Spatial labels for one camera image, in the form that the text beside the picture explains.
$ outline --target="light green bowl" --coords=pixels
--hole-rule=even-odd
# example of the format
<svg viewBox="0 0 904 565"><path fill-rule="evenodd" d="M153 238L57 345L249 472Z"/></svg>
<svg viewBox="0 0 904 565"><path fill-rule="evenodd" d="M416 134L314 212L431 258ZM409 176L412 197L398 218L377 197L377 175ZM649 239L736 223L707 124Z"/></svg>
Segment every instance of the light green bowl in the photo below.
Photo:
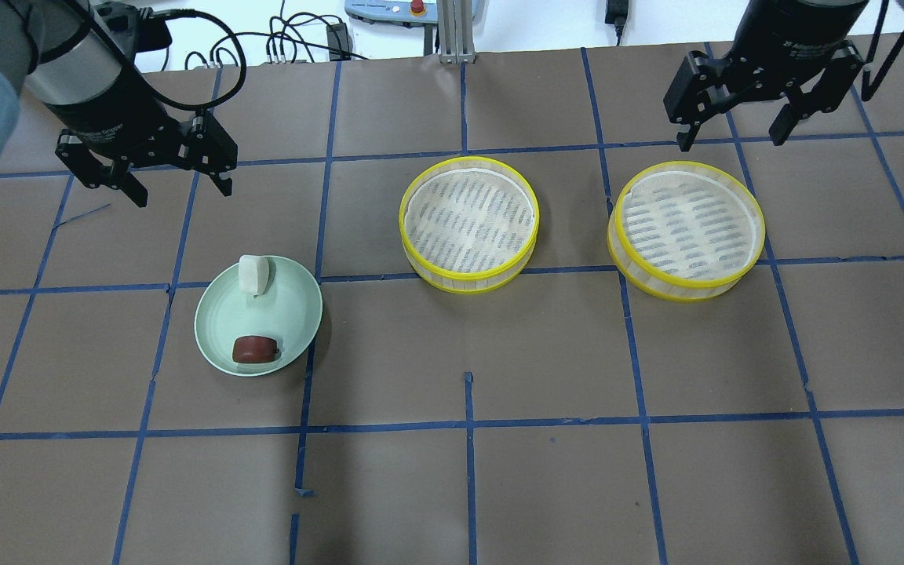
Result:
<svg viewBox="0 0 904 565"><path fill-rule="evenodd" d="M323 295L311 273L285 257L270 261L267 292L258 297L239 289L239 264L222 271L201 296L194 314L194 338L201 355L216 369L240 377L274 372L305 351L323 317ZM237 337L277 340L280 357L271 363L237 363L232 346Z"/></svg>

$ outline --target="black cable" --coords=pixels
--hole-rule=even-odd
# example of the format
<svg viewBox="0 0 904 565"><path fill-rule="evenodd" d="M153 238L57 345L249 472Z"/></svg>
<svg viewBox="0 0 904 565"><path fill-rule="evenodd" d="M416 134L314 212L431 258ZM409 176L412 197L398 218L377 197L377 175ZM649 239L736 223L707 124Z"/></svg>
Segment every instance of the black cable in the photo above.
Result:
<svg viewBox="0 0 904 565"><path fill-rule="evenodd" d="M219 47L218 50L215 51L215 61L218 61L218 64L220 65L220 67L224 66L224 64L222 62L222 57L218 56L218 54L222 53L222 51L229 53L229 56L232 57L232 63L235 64L236 67L239 67L239 60L237 60L236 55L233 54L233 52L230 51L229 49L226 49L225 47Z"/></svg>
<svg viewBox="0 0 904 565"><path fill-rule="evenodd" d="M861 84L860 89L860 100L869 101L874 97L874 93L878 92L878 87L881 86L882 80L885 79L885 76L888 75L889 69L891 69L891 65L895 62L898 57L899 51L902 50L904 46L904 29L902 33L898 36L898 39L895 40L895 45L891 48L891 51L888 51L888 56L885 57L885 61L881 64L881 69L878 71L878 74L874 76L874 80L871 80L871 71L869 68L864 69L864 79ZM873 54L868 55L867 62L872 61Z"/></svg>
<svg viewBox="0 0 904 565"><path fill-rule="evenodd" d="M286 35L286 33L288 32L288 28L292 28L292 29L294 29L295 36L298 37L299 42L305 43L305 38L302 37L302 33L300 31L298 31L297 26L291 25L290 23L288 23L288 21L286 21L286 19L280 18L279 16L272 16L272 17L270 17L270 20L267 22L267 26L270 28L271 33L274 33L274 20L281 22L281 28L282 28L281 32L282 33L284 33ZM281 40L282 40L281 54L283 55L284 54L284 44L283 44L284 37L282 37ZM298 60L298 46L296 46L294 43L292 43L292 46L295 48L295 53L292 53L292 55L291 55L291 62L295 62L295 60ZM309 49L308 44L305 44L305 54L309 55L309 62L315 62L315 58L312 57L312 50Z"/></svg>
<svg viewBox="0 0 904 565"><path fill-rule="evenodd" d="M198 53L198 51L191 51L190 53L187 53L187 57L184 58L184 71L190 71L191 57L193 57L193 55L201 57L201 64L205 65L205 67L208 67L208 60L206 60L204 55Z"/></svg>
<svg viewBox="0 0 904 565"><path fill-rule="evenodd" d="M290 16L288 16L288 19L286 20L286 22L289 25L291 25L291 20L298 18L298 16L308 16L309 18L312 18L313 20L322 21L323 25L326 25L326 29L330 30L330 32L334 33L334 39L337 40L337 45L341 46L341 57L344 56L344 48L342 48L344 43L341 42L341 35L340 35L340 33L337 33L336 29L331 27L332 24L330 24L329 21L326 21L326 18L324 18L323 16L317 16L316 14L313 14L312 12L297 12L295 14L291 14Z"/></svg>
<svg viewBox="0 0 904 565"><path fill-rule="evenodd" d="M261 31L240 31L239 33L235 33L235 35L238 36L238 37L243 37L243 36L247 36L247 35L259 35L259 36L261 36L261 37L272 37L272 36L273 36L273 37L280 37L281 34L280 34L280 33L274 33L274 34L272 35L272 33L264 33L264 32L261 32ZM214 53L214 50L215 50L218 46L221 46L222 42L226 42L226 40L229 40L229 36L222 37L222 39L219 39L218 42L215 42L215 46L212 47L212 53ZM348 57L359 58L359 60L367 60L367 58L369 58L369 57L365 57L365 56L363 56L363 55L359 55L358 53L352 53L352 51L345 51L345 50L343 50L343 49L337 49L337 48L329 47L329 46L321 46L319 43L299 42L299 40L297 40L297 39L292 39L292 38L290 38L290 37L286 37L286 41L287 41L287 42L292 42L292 43L305 43L305 44L308 44L309 47L315 47L315 48L317 48L317 49L325 49L325 50L327 50L327 51L330 51L330 53L337 53L337 54L341 54L341 55L348 55Z"/></svg>
<svg viewBox="0 0 904 565"><path fill-rule="evenodd" d="M867 62L874 60L874 54L878 53L878 40L881 39L881 32L885 27L885 15L888 14L888 0L881 0L881 9L878 10L878 23L874 26L874 35L871 36L871 46L867 50ZM866 80L871 74L869 69L864 69L864 79Z"/></svg>
<svg viewBox="0 0 904 565"><path fill-rule="evenodd" d="M100 40L104 42L104 44L111 50L111 53L114 54L116 60L121 64L121 67L125 69L125 71L130 71L134 75L137 76L137 79L141 81L141 85L148 89L148 92L153 94L155 99L162 101L166 106L170 106L172 108L178 108L178 110L185 111L201 111L208 110L208 108L215 108L219 106L219 104L225 103L226 100L231 99L231 97L236 96L239 93L240 89L243 87L243 83L246 82L246 54L243 52L243 47L239 44L239 39L236 37L236 33L232 31L232 29L225 24L222 20L216 18L211 14L207 14L205 12L199 12L197 10L166 10L162 12L155 12L153 14L154 18L159 18L162 21L169 21L175 19L182 18L201 18L208 20L215 25L222 28L225 31L226 35L232 40L232 45L235 47L237 54L239 55L239 76L236 79L236 84L233 85L232 89L229 89L229 92L222 94L221 97L217 97L215 100L206 101L203 104L184 104L180 103L180 101L172 100L167 97L164 93L160 93L154 86L148 83L148 80L144 79L144 76L141 76L140 72L137 71L135 65L132 64L128 60L128 57L125 56L123 51L121 51L121 47L118 47L116 43L114 43L114 39L111 39L111 36L100 26L100 23L97 22L97 19L93 17L93 14L87 12L82 5L79 4L78 0L62 0L64 3L71 8L72 11L75 11L76 14L79 15L90 28L93 29L94 32L97 33L97 36L100 36Z"/></svg>

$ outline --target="red object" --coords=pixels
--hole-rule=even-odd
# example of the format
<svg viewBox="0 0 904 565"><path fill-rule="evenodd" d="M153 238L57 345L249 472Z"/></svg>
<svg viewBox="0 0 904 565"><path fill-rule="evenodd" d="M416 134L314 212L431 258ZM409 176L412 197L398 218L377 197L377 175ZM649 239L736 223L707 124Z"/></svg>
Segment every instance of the red object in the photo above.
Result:
<svg viewBox="0 0 904 565"><path fill-rule="evenodd" d="M232 360L237 363L270 363L277 357L277 342L270 337L243 336L232 344Z"/></svg>

